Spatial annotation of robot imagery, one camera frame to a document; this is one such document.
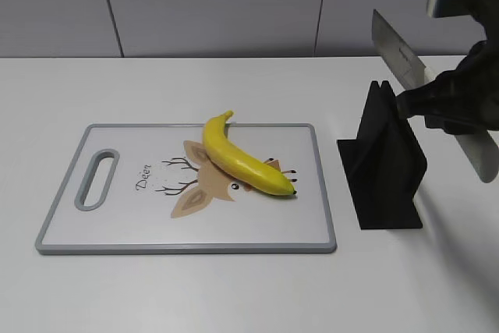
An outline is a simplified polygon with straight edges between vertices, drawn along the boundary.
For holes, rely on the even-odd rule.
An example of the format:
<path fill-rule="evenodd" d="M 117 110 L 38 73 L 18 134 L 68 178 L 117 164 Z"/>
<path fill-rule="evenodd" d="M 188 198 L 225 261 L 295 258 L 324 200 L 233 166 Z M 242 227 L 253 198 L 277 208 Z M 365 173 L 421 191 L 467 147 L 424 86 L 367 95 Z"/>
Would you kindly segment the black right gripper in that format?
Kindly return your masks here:
<path fill-rule="evenodd" d="M 498 43 L 480 41 L 452 71 L 396 97 L 398 117 L 424 115 L 428 129 L 465 135 L 498 130 Z"/>

